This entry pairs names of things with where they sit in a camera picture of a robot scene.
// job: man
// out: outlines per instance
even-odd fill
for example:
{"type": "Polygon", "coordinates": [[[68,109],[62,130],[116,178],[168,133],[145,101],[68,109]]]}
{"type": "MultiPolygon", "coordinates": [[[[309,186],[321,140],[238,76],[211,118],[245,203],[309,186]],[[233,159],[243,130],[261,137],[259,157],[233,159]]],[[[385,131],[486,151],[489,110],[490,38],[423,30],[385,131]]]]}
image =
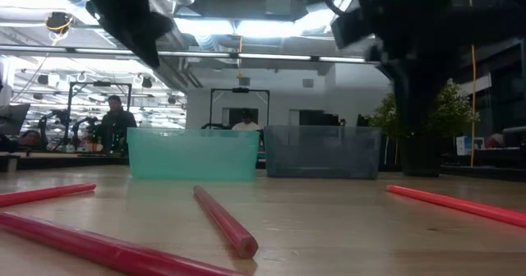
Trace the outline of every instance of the man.
{"type": "Polygon", "coordinates": [[[117,136],[119,149],[126,152],[126,134],[128,127],[137,127],[133,114],[122,108],[121,98],[117,95],[108,97],[109,112],[102,118],[99,133],[105,151],[110,151],[113,146],[113,138],[117,136]]]}
{"type": "Polygon", "coordinates": [[[259,131],[261,128],[252,121],[252,115],[246,108],[242,110],[242,122],[234,125],[232,130],[235,131],[259,131]]]}

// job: desk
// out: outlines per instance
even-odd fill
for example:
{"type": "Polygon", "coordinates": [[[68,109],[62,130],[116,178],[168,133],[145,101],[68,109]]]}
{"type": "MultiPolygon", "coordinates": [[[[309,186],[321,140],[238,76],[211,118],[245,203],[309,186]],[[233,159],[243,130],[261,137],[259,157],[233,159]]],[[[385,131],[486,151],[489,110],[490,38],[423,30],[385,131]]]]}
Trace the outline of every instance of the desk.
{"type": "MultiPolygon", "coordinates": [[[[269,179],[200,182],[257,239],[239,260],[192,197],[195,182],[140,181],[124,166],[0,174],[0,191],[96,182],[94,194],[42,200],[17,211],[268,276],[495,276],[526,270],[526,230],[385,192],[389,184],[526,212],[526,184],[466,177],[378,181],[269,179]]],[[[0,232],[5,275],[110,276],[109,269],[0,232]]]]}

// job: gray plastic bin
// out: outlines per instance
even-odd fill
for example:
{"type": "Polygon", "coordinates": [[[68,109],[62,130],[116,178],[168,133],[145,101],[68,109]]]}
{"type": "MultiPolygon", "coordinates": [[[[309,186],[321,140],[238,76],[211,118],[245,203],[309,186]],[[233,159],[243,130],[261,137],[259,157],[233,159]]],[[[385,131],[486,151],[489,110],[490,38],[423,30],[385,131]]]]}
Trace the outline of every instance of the gray plastic bin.
{"type": "Polygon", "coordinates": [[[267,176],[375,179],[380,144],[375,127],[267,126],[267,176]]]}

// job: green plant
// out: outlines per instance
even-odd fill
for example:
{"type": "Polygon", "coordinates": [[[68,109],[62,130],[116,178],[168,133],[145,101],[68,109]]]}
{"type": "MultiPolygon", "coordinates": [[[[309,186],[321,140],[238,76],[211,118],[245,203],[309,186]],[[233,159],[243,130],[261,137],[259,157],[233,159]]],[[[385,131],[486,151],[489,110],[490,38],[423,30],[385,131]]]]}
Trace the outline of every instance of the green plant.
{"type": "MultiPolygon", "coordinates": [[[[473,114],[468,95],[458,84],[448,80],[436,97],[427,119],[420,126],[420,130],[415,132],[427,136],[454,136],[478,120],[478,113],[473,114]]],[[[369,125],[381,127],[391,138],[408,137],[411,133],[400,125],[393,92],[389,92],[374,115],[369,116],[369,125]]]]}

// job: teal plastic bin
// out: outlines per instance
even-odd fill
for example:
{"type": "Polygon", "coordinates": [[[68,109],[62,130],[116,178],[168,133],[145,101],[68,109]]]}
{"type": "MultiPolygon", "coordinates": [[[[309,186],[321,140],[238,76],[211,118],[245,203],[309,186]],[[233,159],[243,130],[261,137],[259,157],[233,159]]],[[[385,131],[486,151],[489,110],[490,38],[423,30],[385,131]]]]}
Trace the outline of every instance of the teal plastic bin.
{"type": "Polygon", "coordinates": [[[128,128],[134,178],[251,180],[259,132],[128,128]]]}

